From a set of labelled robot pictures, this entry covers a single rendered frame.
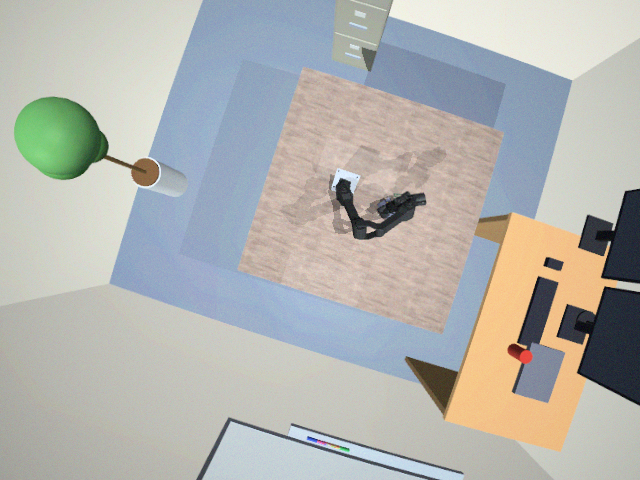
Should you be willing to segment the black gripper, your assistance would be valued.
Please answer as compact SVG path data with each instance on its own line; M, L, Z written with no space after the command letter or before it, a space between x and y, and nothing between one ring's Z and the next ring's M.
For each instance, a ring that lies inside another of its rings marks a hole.
M402 193L401 195L406 195L407 197L409 197L410 196L410 192L406 191L406 192ZM391 202L388 202L385 205L379 207L377 210L378 210L380 216L384 219L384 218L388 217L390 215L390 213L392 214L396 210L399 210L399 208L395 206L395 201L392 200Z

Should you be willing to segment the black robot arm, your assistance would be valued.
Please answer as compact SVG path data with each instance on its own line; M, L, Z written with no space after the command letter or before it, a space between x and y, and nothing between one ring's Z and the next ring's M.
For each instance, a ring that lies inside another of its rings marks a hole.
M382 223L375 223L370 220L360 218L354 205L353 193L350 190L351 181L340 178L336 187L336 199L345 207L349 219L352 223L353 237L359 240L370 240L375 237L383 237L387 232L396 227L403 221L413 218L415 207L426 205L425 193L410 194L409 197L401 195L394 199L395 206L399 210L395 214L387 218ZM375 231L367 233L367 227L375 229Z

